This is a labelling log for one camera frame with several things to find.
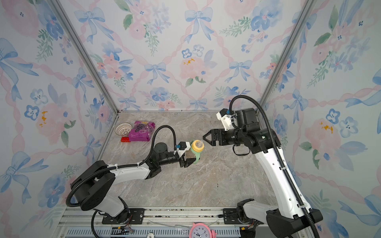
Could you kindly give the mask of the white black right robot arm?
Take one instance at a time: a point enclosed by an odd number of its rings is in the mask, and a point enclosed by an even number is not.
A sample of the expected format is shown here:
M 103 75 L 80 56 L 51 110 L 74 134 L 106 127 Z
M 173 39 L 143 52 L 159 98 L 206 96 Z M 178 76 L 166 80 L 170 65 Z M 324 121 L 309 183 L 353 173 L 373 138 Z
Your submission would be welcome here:
M 223 128 L 210 130 L 203 136 L 204 141 L 211 146 L 249 148 L 263 167 L 277 200 L 276 206 L 270 206 L 250 198 L 239 202 L 236 211 L 223 209 L 225 224 L 248 224 L 250 232 L 254 232 L 254 226 L 265 224 L 277 238 L 286 238 L 323 220 L 322 213 L 311 207 L 297 187 L 275 132 L 260 128 L 254 109 L 222 109 L 216 116 Z

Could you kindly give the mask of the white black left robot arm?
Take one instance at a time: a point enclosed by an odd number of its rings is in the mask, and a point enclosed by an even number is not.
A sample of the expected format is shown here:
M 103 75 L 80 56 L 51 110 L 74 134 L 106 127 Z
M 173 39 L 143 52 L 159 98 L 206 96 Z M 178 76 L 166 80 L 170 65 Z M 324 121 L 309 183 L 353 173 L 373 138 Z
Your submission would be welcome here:
M 151 179 L 161 172 L 163 165 L 178 163 L 181 168 L 187 168 L 199 161 L 203 150 L 201 140 L 180 142 L 173 151 L 168 151 L 165 143 L 158 143 L 151 149 L 148 159 L 137 164 L 119 166 L 98 161 L 72 183 L 66 204 L 68 207 L 79 206 L 83 211 L 101 212 L 109 224 L 125 224 L 134 213 L 121 197 L 109 194 L 112 186 L 131 180 Z

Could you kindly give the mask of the yellow screw collar with straw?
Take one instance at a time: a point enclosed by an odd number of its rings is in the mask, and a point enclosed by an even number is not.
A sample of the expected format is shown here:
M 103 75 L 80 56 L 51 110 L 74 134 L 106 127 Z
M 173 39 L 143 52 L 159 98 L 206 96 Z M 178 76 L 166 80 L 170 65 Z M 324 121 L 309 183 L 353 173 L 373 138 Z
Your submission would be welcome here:
M 201 140 L 194 140 L 191 148 L 195 153 L 201 153 L 204 150 L 204 143 Z

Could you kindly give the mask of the amber baby bottle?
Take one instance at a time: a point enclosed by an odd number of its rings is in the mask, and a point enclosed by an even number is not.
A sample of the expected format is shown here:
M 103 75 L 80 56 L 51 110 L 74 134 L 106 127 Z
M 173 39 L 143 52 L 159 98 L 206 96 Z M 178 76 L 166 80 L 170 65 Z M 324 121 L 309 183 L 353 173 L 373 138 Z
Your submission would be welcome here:
M 191 158 L 194 158 L 195 157 L 195 155 L 194 155 L 194 153 L 191 151 L 191 150 L 188 150 L 186 153 L 185 153 L 185 158 L 187 159 L 187 160 L 189 160 L 189 159 L 191 159 Z

